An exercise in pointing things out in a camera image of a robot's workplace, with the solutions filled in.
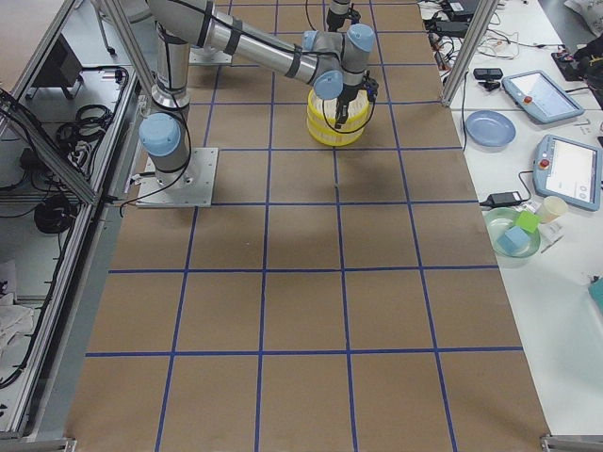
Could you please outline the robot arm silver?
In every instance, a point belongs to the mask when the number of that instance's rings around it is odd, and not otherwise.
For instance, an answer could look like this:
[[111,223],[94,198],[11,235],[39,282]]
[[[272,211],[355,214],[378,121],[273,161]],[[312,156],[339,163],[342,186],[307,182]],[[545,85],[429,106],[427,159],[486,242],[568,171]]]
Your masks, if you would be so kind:
[[313,87],[323,101],[335,99],[333,129],[340,133],[349,117],[349,105],[364,90],[370,103],[378,83],[367,64],[375,34],[361,24],[361,14],[349,1],[333,1],[326,31],[306,31],[302,45],[294,45],[219,12],[211,1],[150,1],[162,46],[156,88],[172,100],[187,91],[188,47],[212,47],[224,54],[241,55],[285,77]]
[[326,17],[327,30],[336,32],[343,27],[346,21],[349,21],[350,24],[359,24],[360,12],[354,8],[351,0],[331,0]]

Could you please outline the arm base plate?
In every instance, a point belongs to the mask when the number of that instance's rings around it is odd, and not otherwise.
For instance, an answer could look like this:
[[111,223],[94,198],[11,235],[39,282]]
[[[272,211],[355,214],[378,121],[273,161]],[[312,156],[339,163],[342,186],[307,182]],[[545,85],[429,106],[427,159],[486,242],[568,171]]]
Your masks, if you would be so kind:
[[184,175],[169,186],[179,175],[155,171],[155,165],[147,158],[145,170],[152,175],[141,179],[136,206],[145,208],[210,207],[218,148],[193,148],[192,157]]
[[220,66],[230,65],[232,57],[214,47],[191,46],[188,57],[190,66]]

